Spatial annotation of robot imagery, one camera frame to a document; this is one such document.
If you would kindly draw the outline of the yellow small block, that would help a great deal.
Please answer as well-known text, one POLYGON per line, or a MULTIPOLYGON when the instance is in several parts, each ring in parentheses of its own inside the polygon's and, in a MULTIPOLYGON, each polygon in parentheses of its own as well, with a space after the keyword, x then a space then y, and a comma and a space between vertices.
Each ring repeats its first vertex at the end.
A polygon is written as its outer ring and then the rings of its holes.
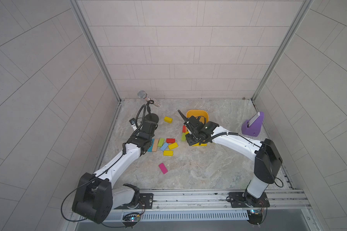
POLYGON ((173 155, 174 155, 174 152, 170 151, 170 150, 165 150, 163 152, 163 156, 165 156, 165 157, 172 157, 173 155))
POLYGON ((175 149, 175 148, 177 148, 177 147, 178 147, 177 142, 168 145, 169 150, 173 150, 173 149, 175 149))

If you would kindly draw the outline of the yellow plastic bin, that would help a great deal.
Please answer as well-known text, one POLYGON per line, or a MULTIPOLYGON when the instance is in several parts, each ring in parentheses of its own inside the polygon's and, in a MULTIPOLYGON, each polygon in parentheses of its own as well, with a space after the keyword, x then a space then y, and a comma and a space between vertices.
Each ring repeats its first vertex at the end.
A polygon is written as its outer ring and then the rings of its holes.
POLYGON ((206 124, 207 122, 209 122, 209 114, 204 111, 204 110, 198 110, 198 109, 192 109, 187 111, 186 114, 187 118, 190 118, 191 116, 194 116, 195 118, 199 118, 200 122, 203 124, 206 124))

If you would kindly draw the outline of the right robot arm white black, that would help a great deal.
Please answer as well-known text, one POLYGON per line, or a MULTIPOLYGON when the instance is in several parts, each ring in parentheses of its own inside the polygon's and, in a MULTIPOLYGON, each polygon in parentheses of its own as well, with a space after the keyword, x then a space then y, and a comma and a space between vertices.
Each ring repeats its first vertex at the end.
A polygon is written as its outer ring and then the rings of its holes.
POLYGON ((189 146, 213 142, 228 147, 254 161, 254 176, 242 195, 242 203, 248 207, 268 207, 265 201, 265 190, 274 184, 282 166, 282 158, 275 143, 270 139, 264 141, 246 138, 231 132, 219 124, 209 121, 202 123, 194 116, 186 117, 178 110, 184 119, 184 125, 189 131, 186 141, 189 146))

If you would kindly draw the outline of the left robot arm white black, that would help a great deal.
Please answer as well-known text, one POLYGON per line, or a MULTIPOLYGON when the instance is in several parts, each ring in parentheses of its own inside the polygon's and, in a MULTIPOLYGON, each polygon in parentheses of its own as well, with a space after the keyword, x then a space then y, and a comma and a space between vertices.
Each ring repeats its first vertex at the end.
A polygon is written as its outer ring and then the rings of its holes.
POLYGON ((78 187, 71 191, 75 195, 71 210, 82 217, 81 221, 88 219, 102 224, 115 208, 141 206, 141 212, 131 212, 122 218, 125 227, 133 227, 140 221, 147 207, 140 199, 140 189, 131 184, 124 184, 117 189, 113 186, 122 173, 153 145, 159 118, 151 113, 152 103, 153 101, 149 100, 142 105, 137 116, 130 120, 134 132, 127 142, 123 143, 122 150, 95 173, 83 174, 78 187))

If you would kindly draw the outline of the tan wooden block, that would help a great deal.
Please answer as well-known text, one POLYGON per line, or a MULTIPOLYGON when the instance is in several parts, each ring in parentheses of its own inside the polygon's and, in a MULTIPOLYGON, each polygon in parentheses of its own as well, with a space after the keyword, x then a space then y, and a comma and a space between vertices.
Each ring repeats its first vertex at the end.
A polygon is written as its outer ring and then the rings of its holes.
POLYGON ((160 139, 155 139, 152 147, 152 152, 156 152, 158 149, 158 144, 159 144, 160 139))

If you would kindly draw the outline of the blue block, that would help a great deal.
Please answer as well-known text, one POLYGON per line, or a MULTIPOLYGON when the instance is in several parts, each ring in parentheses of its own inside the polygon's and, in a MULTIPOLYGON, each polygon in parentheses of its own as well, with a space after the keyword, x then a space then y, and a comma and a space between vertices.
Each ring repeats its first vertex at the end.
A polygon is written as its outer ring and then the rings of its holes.
POLYGON ((164 151, 168 148, 168 146, 169 146, 169 144, 165 142, 165 143, 162 145, 162 147, 160 148, 160 150, 164 152, 164 151))

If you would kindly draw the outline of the red block in cluster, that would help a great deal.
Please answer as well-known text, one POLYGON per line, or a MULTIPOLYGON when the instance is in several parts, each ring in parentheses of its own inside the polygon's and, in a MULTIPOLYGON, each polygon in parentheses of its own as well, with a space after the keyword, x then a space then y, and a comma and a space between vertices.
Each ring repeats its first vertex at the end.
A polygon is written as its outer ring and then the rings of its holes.
POLYGON ((175 143, 176 140, 173 139, 173 138, 167 138, 167 139, 166 139, 166 142, 167 142, 167 143, 175 143))

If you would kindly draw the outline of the magenta block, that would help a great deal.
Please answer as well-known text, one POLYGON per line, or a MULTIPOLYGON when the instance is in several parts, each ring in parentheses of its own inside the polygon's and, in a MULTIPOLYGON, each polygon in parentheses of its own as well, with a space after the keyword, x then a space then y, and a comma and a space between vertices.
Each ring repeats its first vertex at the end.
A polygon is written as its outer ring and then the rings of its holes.
POLYGON ((168 169, 166 168, 164 163, 159 164, 159 168, 163 174, 166 174, 168 172, 168 169))

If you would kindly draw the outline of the microphone on black stand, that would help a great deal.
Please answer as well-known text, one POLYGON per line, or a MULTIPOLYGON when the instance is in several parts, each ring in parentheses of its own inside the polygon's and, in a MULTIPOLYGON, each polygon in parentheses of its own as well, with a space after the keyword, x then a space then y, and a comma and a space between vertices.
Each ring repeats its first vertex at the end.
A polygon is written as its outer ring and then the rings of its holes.
POLYGON ((149 120, 149 121, 152 121, 152 122, 155 122, 155 123, 158 124, 158 122, 159 122, 159 117, 158 117, 157 114, 153 114, 153 113, 151 112, 150 106, 151 106, 151 105, 154 105, 154 106, 156 106, 156 107, 160 107, 160 106, 161 106, 161 103, 160 103, 158 100, 156 100, 156 99, 154 99, 154 98, 148 96, 148 94, 147 94, 144 90, 140 90, 140 91, 137 93, 137 95, 138 95, 139 98, 144 99, 144 100, 147 102, 147 103, 146 103, 147 115, 144 115, 144 116, 143 116, 143 121, 149 120))

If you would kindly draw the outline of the purple phone stand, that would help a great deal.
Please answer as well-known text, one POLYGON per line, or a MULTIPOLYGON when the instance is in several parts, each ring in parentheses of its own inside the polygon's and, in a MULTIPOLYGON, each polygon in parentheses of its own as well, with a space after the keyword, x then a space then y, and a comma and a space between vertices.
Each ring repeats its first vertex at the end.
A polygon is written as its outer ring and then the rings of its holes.
POLYGON ((242 134, 257 137, 264 121, 264 112, 257 112, 251 119, 242 124, 242 134))

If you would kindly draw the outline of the left circuit board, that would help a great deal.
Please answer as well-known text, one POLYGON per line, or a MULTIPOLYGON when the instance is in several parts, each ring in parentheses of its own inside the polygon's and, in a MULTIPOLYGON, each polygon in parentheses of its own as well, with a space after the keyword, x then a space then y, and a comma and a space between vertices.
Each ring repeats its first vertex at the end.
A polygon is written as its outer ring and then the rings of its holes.
POLYGON ((137 212, 126 214, 122 217, 122 223, 125 226, 134 226, 141 220, 141 214, 137 212))

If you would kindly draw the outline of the circuit board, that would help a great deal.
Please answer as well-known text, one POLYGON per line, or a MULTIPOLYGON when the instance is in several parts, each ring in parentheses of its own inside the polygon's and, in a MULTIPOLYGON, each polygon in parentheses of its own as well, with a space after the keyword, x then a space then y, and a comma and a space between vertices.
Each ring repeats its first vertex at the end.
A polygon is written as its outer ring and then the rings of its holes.
POLYGON ((126 214, 122 217, 122 223, 125 226, 134 226, 141 220, 141 214, 137 212, 126 214))
POLYGON ((259 209, 248 210, 247 215, 248 215, 248 222, 251 225, 261 225, 263 223, 264 216, 263 216, 263 212, 261 210, 259 210, 259 209))

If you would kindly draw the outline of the right circuit board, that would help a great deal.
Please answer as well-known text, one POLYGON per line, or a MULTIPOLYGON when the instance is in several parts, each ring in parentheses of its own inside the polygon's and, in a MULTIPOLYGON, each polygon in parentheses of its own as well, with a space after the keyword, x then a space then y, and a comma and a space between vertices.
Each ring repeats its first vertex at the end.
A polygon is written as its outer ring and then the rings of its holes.
POLYGON ((248 215, 248 222, 251 225, 261 225, 263 223, 264 216, 263 216, 263 212, 261 210, 259 210, 259 209, 248 210, 247 215, 248 215))

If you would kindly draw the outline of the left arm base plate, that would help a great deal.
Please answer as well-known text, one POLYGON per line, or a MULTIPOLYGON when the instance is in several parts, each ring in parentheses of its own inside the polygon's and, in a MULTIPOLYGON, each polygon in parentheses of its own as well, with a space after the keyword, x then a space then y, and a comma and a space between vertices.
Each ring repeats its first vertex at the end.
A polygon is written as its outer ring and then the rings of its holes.
POLYGON ((153 193, 141 193, 136 205, 125 204, 116 209, 152 209, 153 193))

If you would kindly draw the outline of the aluminium rail frame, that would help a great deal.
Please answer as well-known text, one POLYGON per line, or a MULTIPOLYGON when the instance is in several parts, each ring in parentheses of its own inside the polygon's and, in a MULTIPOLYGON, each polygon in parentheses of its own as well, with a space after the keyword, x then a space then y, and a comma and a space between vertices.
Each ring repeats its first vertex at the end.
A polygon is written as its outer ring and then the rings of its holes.
POLYGON ((153 193, 152 209, 145 211, 179 210, 266 210, 272 209, 310 209, 311 204, 303 190, 266 190, 270 207, 268 208, 232 208, 226 201, 228 193, 240 190, 140 190, 141 193, 153 193))

